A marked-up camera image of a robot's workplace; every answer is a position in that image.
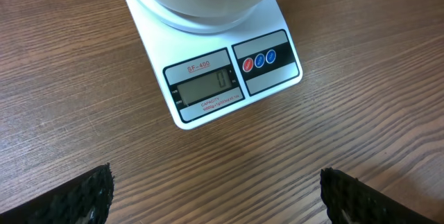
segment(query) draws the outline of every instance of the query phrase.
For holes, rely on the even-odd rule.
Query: blue button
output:
[[[262,53],[257,54],[255,58],[255,66],[257,68],[263,67],[265,64],[265,56]]]
[[[266,53],[266,62],[271,64],[275,62],[275,60],[276,60],[276,52],[275,50],[271,49]]]

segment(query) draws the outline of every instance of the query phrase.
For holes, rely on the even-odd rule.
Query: display panel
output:
[[[232,87],[227,69],[220,69],[178,85],[178,91],[185,105]]]

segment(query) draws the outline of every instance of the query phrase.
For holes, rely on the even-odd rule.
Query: wood grain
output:
[[[329,223],[334,167],[444,223],[444,0],[278,0],[299,85],[174,126],[124,0],[0,0],[0,212],[111,163],[108,223]]]

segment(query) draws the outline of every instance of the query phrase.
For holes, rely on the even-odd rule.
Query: round weighing plate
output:
[[[224,17],[194,17],[170,10],[156,0],[138,0],[165,24],[190,33],[218,33],[233,28],[245,21],[255,6],[236,15]]]

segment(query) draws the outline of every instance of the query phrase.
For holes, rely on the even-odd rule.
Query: white scale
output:
[[[302,79],[276,0],[200,18],[156,0],[126,0],[176,125],[189,130]]]

